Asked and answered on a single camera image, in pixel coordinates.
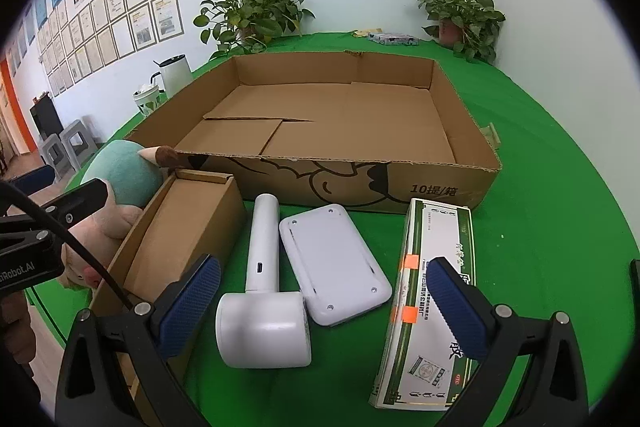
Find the person's left hand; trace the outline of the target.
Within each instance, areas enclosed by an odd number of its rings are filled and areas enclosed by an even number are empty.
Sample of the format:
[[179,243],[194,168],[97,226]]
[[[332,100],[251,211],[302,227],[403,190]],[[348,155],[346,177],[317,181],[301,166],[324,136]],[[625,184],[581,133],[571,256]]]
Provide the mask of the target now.
[[29,364],[36,355],[36,336],[23,291],[1,300],[1,322],[1,337],[6,350],[18,364]]

